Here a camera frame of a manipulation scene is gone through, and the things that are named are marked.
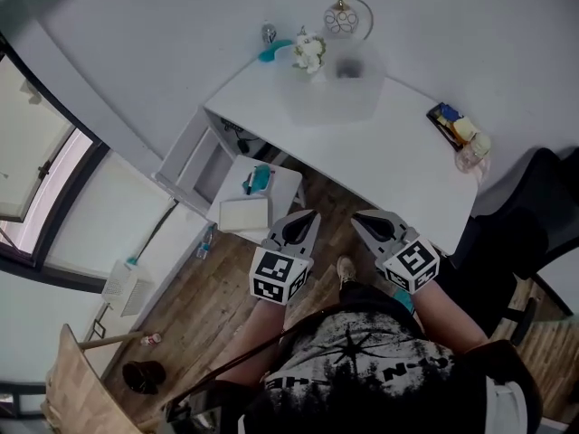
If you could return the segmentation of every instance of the person's left arm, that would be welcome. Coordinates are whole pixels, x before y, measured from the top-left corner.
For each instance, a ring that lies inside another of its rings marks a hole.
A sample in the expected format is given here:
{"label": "person's left arm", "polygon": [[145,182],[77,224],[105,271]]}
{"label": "person's left arm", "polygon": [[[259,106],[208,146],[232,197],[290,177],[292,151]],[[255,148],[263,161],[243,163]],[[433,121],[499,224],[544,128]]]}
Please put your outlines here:
{"label": "person's left arm", "polygon": [[[231,358],[243,355],[281,333],[285,315],[285,306],[260,300],[245,325],[243,325],[242,330],[234,337]],[[220,374],[216,379],[254,387],[270,369],[277,352],[278,345],[273,344],[249,360]]]}

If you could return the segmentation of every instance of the window frame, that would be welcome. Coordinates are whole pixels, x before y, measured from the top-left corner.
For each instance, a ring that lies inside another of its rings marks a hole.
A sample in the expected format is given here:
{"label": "window frame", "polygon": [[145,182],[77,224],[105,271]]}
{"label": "window frame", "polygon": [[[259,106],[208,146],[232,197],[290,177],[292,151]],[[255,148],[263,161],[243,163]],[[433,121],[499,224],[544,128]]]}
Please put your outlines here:
{"label": "window frame", "polygon": [[10,59],[14,66],[47,101],[92,141],[92,145],[90,145],[85,155],[76,165],[71,176],[56,198],[54,205],[44,221],[32,254],[15,250],[12,246],[0,243],[0,270],[52,286],[100,293],[104,288],[106,279],[61,270],[44,264],[66,216],[76,202],[82,189],[110,151],[110,148],[51,94],[32,71],[28,69],[23,60],[6,41],[2,33],[0,33],[0,61],[4,56]]}

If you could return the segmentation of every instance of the person's arm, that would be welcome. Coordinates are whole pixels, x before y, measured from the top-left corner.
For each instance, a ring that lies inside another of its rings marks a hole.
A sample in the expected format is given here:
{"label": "person's arm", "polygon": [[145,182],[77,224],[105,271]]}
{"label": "person's arm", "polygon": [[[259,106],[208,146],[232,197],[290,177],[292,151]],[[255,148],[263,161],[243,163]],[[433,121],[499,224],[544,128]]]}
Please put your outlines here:
{"label": "person's arm", "polygon": [[465,354],[489,342],[470,316],[446,295],[436,281],[429,281],[412,295],[424,331],[435,343],[456,354]]}
{"label": "person's arm", "polygon": [[[285,314],[285,306],[260,300],[243,325],[242,331],[234,337],[231,358],[243,355],[281,333]],[[244,386],[256,386],[261,377],[270,369],[277,352],[278,346],[273,344],[251,359],[220,374],[216,379]]]}

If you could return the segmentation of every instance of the teal object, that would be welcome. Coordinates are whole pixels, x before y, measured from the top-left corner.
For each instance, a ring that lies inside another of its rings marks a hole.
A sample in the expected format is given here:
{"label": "teal object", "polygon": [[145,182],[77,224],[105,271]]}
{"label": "teal object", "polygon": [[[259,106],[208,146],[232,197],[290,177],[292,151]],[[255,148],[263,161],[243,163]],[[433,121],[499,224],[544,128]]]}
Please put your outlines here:
{"label": "teal object", "polygon": [[413,301],[410,299],[410,293],[404,291],[403,289],[398,288],[394,293],[394,299],[396,299],[403,306],[405,306],[411,314],[414,313],[414,304]]}
{"label": "teal object", "polygon": [[270,62],[275,60],[275,52],[280,48],[287,47],[288,45],[292,45],[293,42],[291,40],[276,40],[270,45],[265,52],[261,52],[260,56],[258,56],[258,60],[263,62]]}
{"label": "teal object", "polygon": [[[270,183],[270,177],[271,177],[271,169],[268,165],[262,164],[255,167],[255,177],[253,178],[253,185],[250,194],[254,194],[260,192],[261,190],[265,190],[268,187],[268,184]],[[243,182],[244,193],[247,193],[247,187],[250,183],[250,178],[252,178],[251,175],[247,177],[247,180],[245,182]]]}

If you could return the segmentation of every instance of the black t-shirt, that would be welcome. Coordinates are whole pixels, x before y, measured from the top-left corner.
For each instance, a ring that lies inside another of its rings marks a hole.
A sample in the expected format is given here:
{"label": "black t-shirt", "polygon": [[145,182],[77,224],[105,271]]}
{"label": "black t-shirt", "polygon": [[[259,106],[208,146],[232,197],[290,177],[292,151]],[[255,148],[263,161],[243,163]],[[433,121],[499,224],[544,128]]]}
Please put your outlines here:
{"label": "black t-shirt", "polygon": [[541,419],[536,386],[510,343],[454,355],[399,309],[339,311],[287,347],[241,430],[518,434]]}

